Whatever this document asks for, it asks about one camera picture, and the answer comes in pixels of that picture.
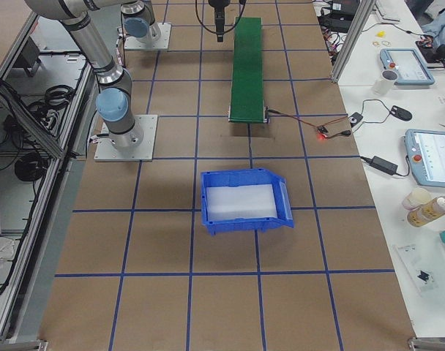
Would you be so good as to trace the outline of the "teach pendant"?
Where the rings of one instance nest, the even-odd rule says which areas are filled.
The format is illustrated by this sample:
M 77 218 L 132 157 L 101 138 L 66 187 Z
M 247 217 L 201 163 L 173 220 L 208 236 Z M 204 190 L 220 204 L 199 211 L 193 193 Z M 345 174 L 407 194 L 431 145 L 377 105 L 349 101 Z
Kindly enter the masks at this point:
M 445 188 L 445 132 L 408 129 L 404 143 L 416 182 Z
M 379 58 L 384 69 L 395 71 L 397 86 L 431 86 L 435 83 L 427 62 L 414 48 L 381 49 Z

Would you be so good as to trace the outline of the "green conveyor belt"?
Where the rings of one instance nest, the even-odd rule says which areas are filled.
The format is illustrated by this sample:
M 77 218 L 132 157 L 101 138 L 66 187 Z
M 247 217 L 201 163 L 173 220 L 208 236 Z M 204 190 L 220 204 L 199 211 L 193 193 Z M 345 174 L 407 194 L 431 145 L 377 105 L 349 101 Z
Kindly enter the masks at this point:
M 241 17 L 234 30 L 231 103 L 232 123 L 268 122 L 263 99 L 262 19 Z

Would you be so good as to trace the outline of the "black oval mouse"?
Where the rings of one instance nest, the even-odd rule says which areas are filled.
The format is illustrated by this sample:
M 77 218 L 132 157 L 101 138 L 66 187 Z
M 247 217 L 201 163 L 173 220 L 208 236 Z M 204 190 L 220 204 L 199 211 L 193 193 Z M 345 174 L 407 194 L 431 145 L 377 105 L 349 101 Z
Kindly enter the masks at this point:
M 410 121 L 413 118 L 410 111 L 396 105 L 390 108 L 390 114 L 401 121 Z

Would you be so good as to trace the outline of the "clear plastic bag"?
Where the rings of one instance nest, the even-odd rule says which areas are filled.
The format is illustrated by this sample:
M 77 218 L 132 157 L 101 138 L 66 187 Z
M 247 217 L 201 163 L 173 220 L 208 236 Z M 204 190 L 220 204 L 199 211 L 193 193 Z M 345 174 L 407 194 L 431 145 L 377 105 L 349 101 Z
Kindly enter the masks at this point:
M 418 294 L 445 297 L 445 246 L 394 245 L 402 267 Z

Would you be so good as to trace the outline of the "white cup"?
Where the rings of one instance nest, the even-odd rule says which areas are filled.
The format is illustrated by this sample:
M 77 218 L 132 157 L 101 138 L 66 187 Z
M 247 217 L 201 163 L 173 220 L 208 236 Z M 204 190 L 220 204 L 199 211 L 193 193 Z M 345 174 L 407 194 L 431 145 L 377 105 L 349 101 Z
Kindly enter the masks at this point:
M 383 70 L 379 79 L 373 84 L 373 93 L 378 96 L 385 95 L 392 89 L 397 79 L 398 74 L 393 69 Z

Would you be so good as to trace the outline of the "upper teach pendant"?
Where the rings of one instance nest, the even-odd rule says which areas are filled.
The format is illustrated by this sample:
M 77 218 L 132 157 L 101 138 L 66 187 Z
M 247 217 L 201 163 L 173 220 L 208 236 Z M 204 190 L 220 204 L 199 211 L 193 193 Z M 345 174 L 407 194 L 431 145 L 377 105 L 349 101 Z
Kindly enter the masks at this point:
M 435 83 L 427 62 L 414 48 L 381 49 L 379 58 L 384 69 L 395 71 L 397 86 L 431 86 Z

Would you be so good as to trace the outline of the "aluminium frame post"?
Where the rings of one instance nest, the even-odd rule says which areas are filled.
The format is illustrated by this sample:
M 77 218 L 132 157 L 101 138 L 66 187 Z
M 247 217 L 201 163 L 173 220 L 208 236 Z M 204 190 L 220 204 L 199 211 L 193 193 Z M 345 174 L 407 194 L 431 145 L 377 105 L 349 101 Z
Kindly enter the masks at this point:
M 362 30 L 367 22 L 367 19 L 375 6 L 375 0 L 360 1 L 358 10 L 354 16 L 352 24 L 349 28 L 343 46 L 337 55 L 336 61 L 332 67 L 331 81 L 338 83 L 345 69 L 349 58 L 354 50 L 354 46 L 360 37 Z

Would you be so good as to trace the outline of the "blue plastic bin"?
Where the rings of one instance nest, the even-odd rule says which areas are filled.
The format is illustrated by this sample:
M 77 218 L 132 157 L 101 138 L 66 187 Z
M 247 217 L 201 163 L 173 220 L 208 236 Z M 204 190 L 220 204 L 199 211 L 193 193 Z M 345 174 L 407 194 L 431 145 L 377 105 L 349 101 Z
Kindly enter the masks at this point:
M 248 186 L 271 184 L 277 217 L 262 217 L 253 219 L 234 219 L 223 221 L 209 221 L 206 210 L 206 189 L 218 186 Z M 294 220 L 288 197 L 286 181 L 283 177 L 265 168 L 206 171 L 201 173 L 201 218 L 202 224 L 210 234 L 258 230 L 266 231 L 286 226 L 293 227 Z

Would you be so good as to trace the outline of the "red lit circuit board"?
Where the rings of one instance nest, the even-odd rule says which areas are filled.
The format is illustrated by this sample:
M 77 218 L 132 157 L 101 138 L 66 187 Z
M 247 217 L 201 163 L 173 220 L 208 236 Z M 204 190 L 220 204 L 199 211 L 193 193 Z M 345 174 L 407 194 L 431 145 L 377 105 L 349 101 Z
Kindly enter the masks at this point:
M 325 126 L 317 126 L 316 131 L 319 140 L 326 140 L 328 138 L 329 132 Z

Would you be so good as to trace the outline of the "yellow drink can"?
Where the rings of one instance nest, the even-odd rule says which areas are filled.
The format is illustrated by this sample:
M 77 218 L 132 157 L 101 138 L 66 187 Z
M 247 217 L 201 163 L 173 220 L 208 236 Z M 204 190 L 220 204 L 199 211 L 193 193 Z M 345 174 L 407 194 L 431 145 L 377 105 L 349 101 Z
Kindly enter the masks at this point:
M 407 215 L 408 223 L 422 227 L 445 215 L 445 196 L 435 197 L 428 203 L 420 205 Z

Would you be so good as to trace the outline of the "black power adapter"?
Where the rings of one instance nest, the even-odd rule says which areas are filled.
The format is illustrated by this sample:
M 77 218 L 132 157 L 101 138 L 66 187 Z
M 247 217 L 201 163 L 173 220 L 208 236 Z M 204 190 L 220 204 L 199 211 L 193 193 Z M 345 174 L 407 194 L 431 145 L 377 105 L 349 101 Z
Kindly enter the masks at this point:
M 388 175 L 395 175 L 397 173 L 397 165 L 390 161 L 380 158 L 379 156 L 374 156 L 369 165 L 376 170 L 380 170 L 381 172 Z

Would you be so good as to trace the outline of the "white foam pad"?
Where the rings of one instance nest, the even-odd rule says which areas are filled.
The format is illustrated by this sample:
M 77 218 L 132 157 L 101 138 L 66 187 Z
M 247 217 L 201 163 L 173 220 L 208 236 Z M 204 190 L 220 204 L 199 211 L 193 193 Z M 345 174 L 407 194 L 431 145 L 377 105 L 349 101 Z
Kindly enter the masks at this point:
M 206 203 L 209 221 L 277 217 L 271 184 L 208 187 Z

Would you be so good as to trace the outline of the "lower teach pendant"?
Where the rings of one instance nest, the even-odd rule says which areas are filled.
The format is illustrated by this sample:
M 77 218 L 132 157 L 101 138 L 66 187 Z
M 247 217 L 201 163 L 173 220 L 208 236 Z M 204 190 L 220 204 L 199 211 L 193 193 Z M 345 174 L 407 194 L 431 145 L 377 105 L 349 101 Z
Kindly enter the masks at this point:
M 416 182 L 445 188 L 445 132 L 408 129 L 404 143 Z

